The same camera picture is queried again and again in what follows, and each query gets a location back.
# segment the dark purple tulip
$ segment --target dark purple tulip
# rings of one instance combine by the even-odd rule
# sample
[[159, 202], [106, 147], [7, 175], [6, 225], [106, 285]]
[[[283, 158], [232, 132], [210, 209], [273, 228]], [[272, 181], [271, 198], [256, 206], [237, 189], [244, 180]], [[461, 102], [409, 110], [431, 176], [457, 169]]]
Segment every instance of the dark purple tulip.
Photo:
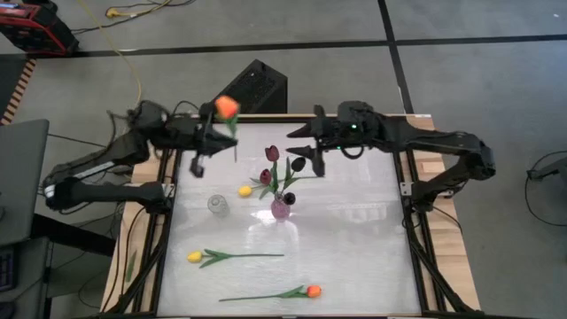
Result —
[[265, 149], [266, 157], [269, 161], [277, 161], [280, 159], [280, 152], [277, 150], [277, 147], [274, 145]]
[[305, 162], [305, 158], [294, 159], [291, 163], [291, 169], [293, 169], [294, 172], [301, 172], [303, 167], [305, 167]]
[[287, 205], [295, 204], [295, 194], [294, 193], [287, 193], [283, 195], [283, 202]]
[[272, 174], [267, 169], [264, 169], [260, 174], [260, 182], [264, 185], [269, 185], [272, 182]]

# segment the red equipment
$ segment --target red equipment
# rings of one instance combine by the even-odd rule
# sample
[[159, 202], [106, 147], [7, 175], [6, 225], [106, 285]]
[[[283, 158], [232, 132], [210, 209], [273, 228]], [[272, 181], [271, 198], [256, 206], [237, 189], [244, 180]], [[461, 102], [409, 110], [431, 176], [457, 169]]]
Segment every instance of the red equipment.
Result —
[[0, 4], [0, 32], [28, 53], [69, 56], [79, 46], [56, 13], [41, 5]]

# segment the black box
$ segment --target black box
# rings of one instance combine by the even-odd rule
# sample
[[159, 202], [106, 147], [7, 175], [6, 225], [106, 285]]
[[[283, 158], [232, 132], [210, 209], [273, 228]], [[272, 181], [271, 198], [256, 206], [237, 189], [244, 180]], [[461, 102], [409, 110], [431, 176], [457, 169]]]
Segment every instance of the black box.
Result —
[[241, 113], [287, 113], [287, 76], [255, 59], [214, 100], [222, 95], [234, 98]]

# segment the cable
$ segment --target cable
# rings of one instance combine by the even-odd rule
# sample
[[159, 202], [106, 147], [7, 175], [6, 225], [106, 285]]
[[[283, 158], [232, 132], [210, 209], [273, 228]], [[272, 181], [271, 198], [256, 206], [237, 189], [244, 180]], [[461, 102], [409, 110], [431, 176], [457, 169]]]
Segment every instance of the cable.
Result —
[[[548, 158], [549, 156], [556, 155], [556, 154], [562, 154], [562, 153], [566, 153], [566, 152], [567, 151], [557, 151], [557, 152], [551, 152], [551, 153], [545, 154], [542, 157], [540, 157], [540, 159], [535, 161], [535, 164], [533, 164], [533, 166], [532, 166], [532, 168], [530, 168], [530, 170], [534, 170], [538, 166], [538, 164], [541, 163], [541, 161]], [[546, 223], [547, 225], [556, 226], [556, 227], [567, 227], [567, 224], [548, 222], [548, 221], [540, 218], [538, 215], [536, 215], [536, 213], [533, 212], [532, 206], [530, 206], [530, 200], [528, 199], [528, 182], [530, 182], [530, 176], [527, 176], [525, 178], [525, 183], [524, 183], [524, 200], [525, 200], [525, 206], [528, 208], [528, 212], [530, 212], [530, 214], [532, 214], [533, 217], [538, 219], [540, 222]]]
[[[419, 227], [420, 225], [421, 225], [421, 222], [418, 221], [417, 224], [414, 225], [414, 229], [416, 229], [416, 228]], [[406, 226], [406, 218], [405, 218], [405, 217], [401, 220], [401, 227], [403, 227], [403, 228], [405, 228], [405, 229], [408, 228], [408, 227]]]
[[103, 305], [101, 312], [104, 312], [106, 310], [106, 306], [108, 306], [108, 302], [110, 301], [110, 298], [113, 296], [114, 288], [116, 287], [116, 281], [118, 280], [118, 268], [120, 266], [120, 232], [118, 232], [118, 236], [116, 237], [116, 243], [118, 244], [116, 245], [116, 269], [114, 271], [113, 286], [110, 289], [110, 293], [108, 294], [108, 299], [106, 299], [106, 302]]
[[128, 228], [128, 234], [126, 235], [126, 253], [125, 253], [125, 260], [124, 260], [124, 270], [122, 271], [122, 286], [120, 287], [120, 295], [124, 294], [124, 284], [126, 283], [126, 268], [128, 268], [128, 249], [130, 246], [130, 235], [132, 233], [132, 229], [134, 228], [134, 225], [136, 223], [136, 219], [138, 218], [138, 216], [140, 215], [140, 213], [142, 213], [142, 211], [145, 209], [145, 207], [140, 208], [140, 210], [136, 213], [136, 216], [134, 216], [134, 219], [132, 220], [132, 223], [130, 223], [130, 227]]
[[169, 4], [170, 2], [171, 2], [171, 0], [165, 0], [162, 4], [159, 4], [158, 6], [155, 6], [151, 9], [149, 9], [149, 10], [145, 10], [145, 11], [142, 11], [142, 12], [118, 12], [118, 10], [116, 10], [116, 7], [110, 7], [106, 10], [106, 17], [108, 17], [108, 18], [130, 17], [130, 16], [139, 15], [139, 14], [148, 14], [150, 12], [154, 12], [154, 11], [157, 11], [157, 10], [163, 8], [164, 6]]
[[90, 283], [90, 282], [91, 282], [93, 279], [95, 279], [96, 277], [100, 276], [100, 274], [104, 274], [105, 272], [106, 272], [106, 269], [103, 269], [103, 270], [97, 272], [94, 276], [92, 276], [92, 277], [89, 278], [84, 284], [82, 284], [81, 288], [79, 288], [79, 291], [77, 292], [77, 297], [79, 298], [79, 301], [80, 301], [83, 305], [85, 305], [85, 306], [87, 306], [87, 307], [91, 307], [91, 308], [98, 309], [97, 306], [90, 305], [87, 301], [85, 301], [85, 300], [81, 297], [81, 292], [82, 292], [83, 289], [85, 289], [85, 288], [87, 287], [87, 284], [88, 284], [88, 283]]
[[[51, 246], [51, 258], [52, 259], [53, 259], [53, 247], [54, 247], [54, 245]], [[87, 252], [83, 252], [79, 256], [72, 258], [70, 261], [66, 261], [66, 262], [60, 264], [59, 266], [53, 268], [52, 270], [63, 268], [64, 266], [70, 264], [71, 262], [76, 261], [79, 258], [81, 258], [85, 253], [87, 253]], [[18, 300], [21, 296], [23, 296], [26, 292], [28, 292], [33, 286], [35, 286], [37, 283], [39, 283], [42, 280], [43, 280], [43, 276], [40, 276], [39, 278], [37, 278], [37, 280], [35, 280], [33, 283], [31, 283], [31, 285], [29, 285], [26, 289], [24, 289], [22, 292], [20, 292], [19, 295], [17, 295], [14, 299], [12, 299], [12, 302], [16, 302], [16, 300]]]
[[88, 142], [88, 141], [82, 141], [80, 139], [76, 139], [76, 138], [72, 138], [72, 137], [67, 137], [67, 136], [61, 136], [61, 135], [57, 135], [57, 134], [52, 134], [52, 133], [48, 133], [47, 136], [51, 136], [51, 137], [56, 137], [56, 138], [61, 138], [61, 139], [65, 139], [68, 141], [73, 141], [73, 142], [77, 142], [77, 143], [81, 143], [81, 144], [87, 144], [87, 145], [94, 145], [94, 146], [98, 146], [98, 147], [106, 147], [102, 144], [98, 144], [98, 143], [92, 143], [92, 142]]
[[441, 210], [441, 209], [439, 209], [439, 208], [437, 208], [437, 207], [435, 207], [435, 206], [433, 207], [433, 209], [437, 210], [438, 212], [440, 212], [440, 213], [444, 214], [445, 216], [449, 217], [450, 219], [452, 219], [453, 222], [457, 225], [457, 227], [459, 227], [459, 230], [460, 230], [461, 233], [462, 233], [461, 224], [459, 223], [459, 221], [457, 221], [456, 218], [454, 218], [454, 217], [451, 216], [449, 213], [447, 213], [447, 212], [445, 212], [445, 211], [443, 211], [443, 210]]
[[198, 106], [196, 106], [195, 104], [193, 104], [193, 103], [190, 102], [190, 101], [181, 100], [181, 101], [179, 101], [179, 103], [177, 103], [177, 105], [175, 106], [174, 112], [173, 112], [172, 115], [175, 115], [175, 114], [177, 113], [177, 109], [179, 108], [179, 105], [182, 105], [183, 103], [193, 106], [193, 107], [195, 108], [195, 110], [197, 111], [197, 113], [198, 113], [198, 111], [199, 111]]
[[98, 22], [97, 17], [95, 17], [95, 15], [92, 13], [92, 11], [90, 10], [90, 8], [87, 6], [87, 4], [85, 4], [85, 2], [83, 0], [77, 0], [79, 2], [79, 4], [82, 6], [82, 8], [87, 12], [87, 14], [90, 16], [90, 18], [93, 20], [93, 22], [95, 22], [95, 24], [97, 25], [98, 29], [100, 30], [100, 32], [103, 34], [103, 36], [105, 37], [106, 41], [108, 42], [108, 45], [110, 45], [110, 47], [113, 49], [114, 52], [116, 52], [116, 54], [118, 54], [123, 60], [124, 62], [126, 62], [126, 64], [128, 65], [128, 67], [130, 68], [130, 71], [132, 71], [132, 75], [136, 78], [136, 82], [137, 82], [137, 86], [138, 86], [138, 95], [136, 98], [136, 103], [135, 106], [140, 104], [140, 100], [142, 99], [142, 82], [140, 81], [140, 77], [138, 75], [138, 72], [136, 71], [136, 69], [134, 68], [134, 66], [130, 63], [130, 61], [128, 61], [128, 59], [126, 57], [124, 57], [122, 55], [122, 53], [120, 53], [120, 51], [118, 49], [116, 49], [116, 46], [113, 43], [113, 40], [110, 38], [110, 36], [106, 33], [105, 29], [101, 26], [100, 22]]
[[92, 204], [93, 204], [93, 202], [85, 203], [85, 205], [80, 206], [80, 207], [78, 207], [78, 208], [76, 208], [76, 209], [74, 209], [74, 210], [72, 210], [72, 211], [64, 212], [64, 211], [60, 210], [59, 213], [62, 214], [62, 215], [75, 214], [75, 213], [81, 211], [83, 208], [86, 208], [87, 206], [90, 206], [90, 205], [92, 205]]
[[62, 167], [62, 168], [61, 168], [60, 170], [58, 170], [58, 171], [51, 172], [49, 175], [47, 175], [46, 178], [49, 178], [50, 176], [53, 176], [53, 175], [55, 175], [55, 174], [57, 174], [57, 173], [66, 171], [66, 170], [68, 170], [68, 169], [73, 169], [73, 168], [77, 168], [77, 167], [79, 167], [79, 166], [81, 166], [81, 165], [85, 165], [86, 163], [88, 163], [88, 162], [90, 162], [90, 161], [98, 160], [98, 159], [100, 159], [101, 157], [103, 157], [105, 154], [108, 153], [108, 150], [110, 150], [110, 146], [113, 144], [114, 138], [116, 137], [116, 122], [114, 121], [114, 118], [116, 117], [116, 118], [121, 119], [122, 117], [120, 117], [119, 115], [114, 114], [114, 113], [112, 113], [112, 112], [110, 112], [110, 111], [106, 111], [106, 112], [107, 112], [107, 114], [108, 114], [108, 116], [109, 116], [109, 118], [110, 118], [110, 121], [111, 121], [112, 125], [113, 125], [113, 132], [112, 132], [112, 134], [111, 134], [111, 136], [110, 136], [110, 141], [108, 141], [108, 144], [106, 145], [106, 147], [105, 147], [102, 151], [100, 151], [100, 153], [99, 153], [95, 158], [93, 158], [93, 159], [86, 158], [84, 161], [81, 161], [81, 162], [79, 162], [78, 164], [74, 164], [74, 165], [71, 166], [71, 167]]
[[[179, 4], [171, 4], [171, 3], [169, 3], [169, 4], [165, 5], [165, 6], [166, 6], [166, 7], [176, 7], [176, 6], [181, 6], [181, 5], [192, 4], [192, 3], [194, 3], [195, 1], [196, 1], [196, 0], [187, 0], [187, 1], [182, 2], [182, 3], [179, 3]], [[115, 5], [114, 8], [133, 8], [133, 7], [136, 7], [136, 6], [138, 6], [138, 5], [159, 5], [159, 4], [160, 4], [160, 3], [155, 3], [155, 2], [153, 2], [153, 1], [150, 1], [148, 4], [131, 4], [131, 5], [118, 5], [118, 6]], [[108, 27], [118, 26], [118, 25], [120, 25], [120, 24], [122, 24], [122, 23], [129, 22], [129, 21], [131, 21], [131, 20], [133, 20], [133, 19], [137, 19], [137, 18], [143, 17], [144, 15], [146, 15], [146, 14], [148, 14], [148, 13], [145, 13], [145, 14], [138, 14], [138, 15], [129, 17], [129, 18], [127, 18], [127, 19], [119, 20], [119, 21], [116, 21], [116, 22], [113, 22], [113, 23], [109, 23], [109, 24], [106, 24], [106, 25], [101, 25], [101, 27], [102, 27], [102, 28], [108, 28]], [[80, 35], [80, 34], [83, 34], [83, 33], [86, 33], [86, 32], [90, 32], [90, 31], [94, 31], [94, 30], [97, 30], [97, 29], [98, 29], [98, 27], [83, 27], [83, 28], [78, 28], [78, 29], [72, 29], [71, 31], [74, 32], [74, 35]]]

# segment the glass vase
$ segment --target glass vase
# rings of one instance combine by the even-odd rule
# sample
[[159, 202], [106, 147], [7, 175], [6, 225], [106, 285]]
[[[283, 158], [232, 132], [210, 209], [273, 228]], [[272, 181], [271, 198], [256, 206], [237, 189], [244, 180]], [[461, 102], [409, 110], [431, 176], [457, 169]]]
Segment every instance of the glass vase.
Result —
[[274, 215], [276, 219], [283, 219], [290, 216], [291, 207], [284, 203], [284, 196], [281, 194], [275, 195], [270, 208], [272, 209], [272, 215]]

